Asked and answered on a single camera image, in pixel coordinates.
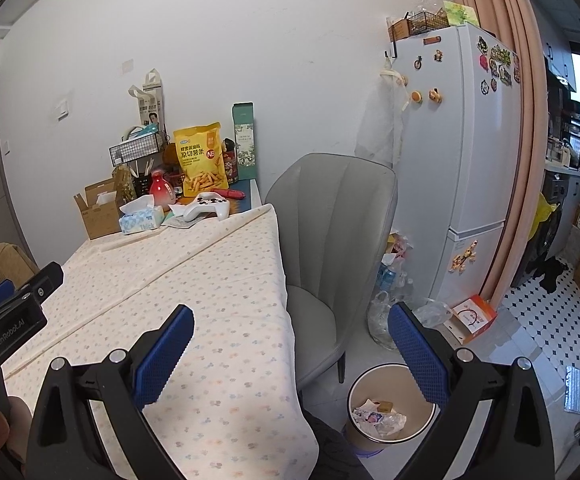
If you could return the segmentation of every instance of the washing machine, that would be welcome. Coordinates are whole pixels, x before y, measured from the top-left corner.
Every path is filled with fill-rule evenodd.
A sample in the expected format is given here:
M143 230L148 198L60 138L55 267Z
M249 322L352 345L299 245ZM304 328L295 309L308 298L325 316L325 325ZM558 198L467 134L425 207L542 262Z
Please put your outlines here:
M516 270L512 280L513 287L519 287L531 279L534 270L545 261L554 237L556 237L558 225L561 222L563 202L567 196L568 185L569 175L552 173L551 171L545 172L541 193L543 193L548 204L557 204L558 207L545 222L538 224L537 232L527 243L519 268Z

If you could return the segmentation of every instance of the black cloth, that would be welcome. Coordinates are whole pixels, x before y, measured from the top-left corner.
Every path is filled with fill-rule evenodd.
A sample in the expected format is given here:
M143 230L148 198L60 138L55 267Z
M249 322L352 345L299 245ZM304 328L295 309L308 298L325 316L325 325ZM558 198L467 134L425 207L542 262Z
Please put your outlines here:
M545 277L538 282L550 294L556 291L556 279L567 269L565 264L562 264L554 256L549 260L542 262L534 272L534 278L545 275Z
M319 443L319 458L310 480L372 480L342 434L305 410L303 416Z

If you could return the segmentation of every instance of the dark pants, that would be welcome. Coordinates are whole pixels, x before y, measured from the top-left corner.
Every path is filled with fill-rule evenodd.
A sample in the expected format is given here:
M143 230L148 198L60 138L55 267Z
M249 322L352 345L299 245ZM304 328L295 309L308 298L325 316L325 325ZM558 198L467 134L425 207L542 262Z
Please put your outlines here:
M372 480L343 435L305 410L303 416L319 443L319 458L310 480Z

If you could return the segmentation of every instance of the gray upholstered chair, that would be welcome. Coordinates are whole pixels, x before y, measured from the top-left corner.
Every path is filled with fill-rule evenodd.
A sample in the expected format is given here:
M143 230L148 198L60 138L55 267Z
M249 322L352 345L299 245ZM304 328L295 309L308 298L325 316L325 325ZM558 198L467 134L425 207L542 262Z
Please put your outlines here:
M310 153L279 177L265 201L279 223L297 389L336 362L343 383L345 346L365 323L397 206L397 178L362 158Z

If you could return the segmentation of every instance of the chair backrest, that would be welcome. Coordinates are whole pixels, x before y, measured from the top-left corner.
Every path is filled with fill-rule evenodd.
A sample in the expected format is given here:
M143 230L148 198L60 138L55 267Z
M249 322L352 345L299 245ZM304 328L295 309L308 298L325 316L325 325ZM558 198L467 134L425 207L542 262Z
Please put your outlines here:
M362 158L310 153L265 201L276 210L287 284L330 307L339 344L370 301L397 206L396 175Z

